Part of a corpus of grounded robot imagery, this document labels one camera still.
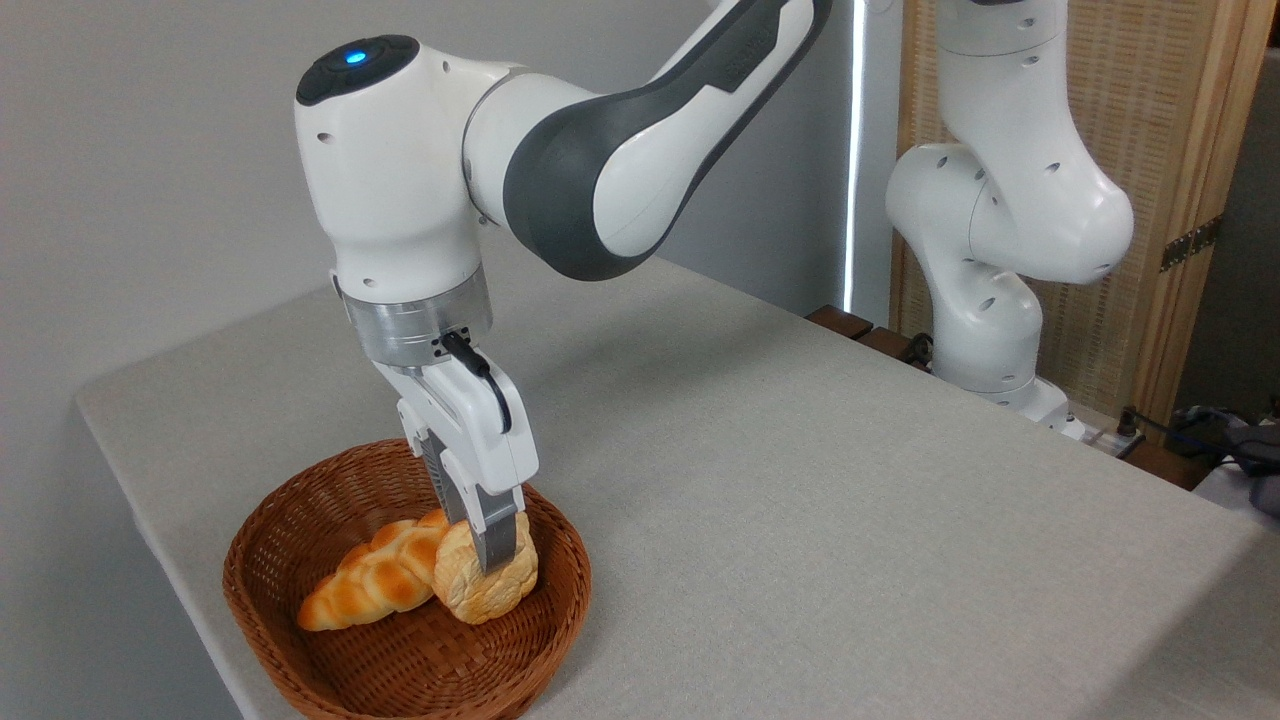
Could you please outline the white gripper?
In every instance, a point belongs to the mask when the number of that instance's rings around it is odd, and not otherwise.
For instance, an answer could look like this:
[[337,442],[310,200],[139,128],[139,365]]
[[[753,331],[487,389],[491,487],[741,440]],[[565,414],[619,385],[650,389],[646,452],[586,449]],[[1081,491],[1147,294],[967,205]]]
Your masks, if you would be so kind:
[[[471,345],[429,345],[424,354],[372,346],[372,363],[399,395],[397,413],[412,455],[422,457],[451,524],[471,524],[483,574],[517,553],[524,487],[538,470],[529,416],[512,380]],[[474,492],[468,510],[463,495]]]

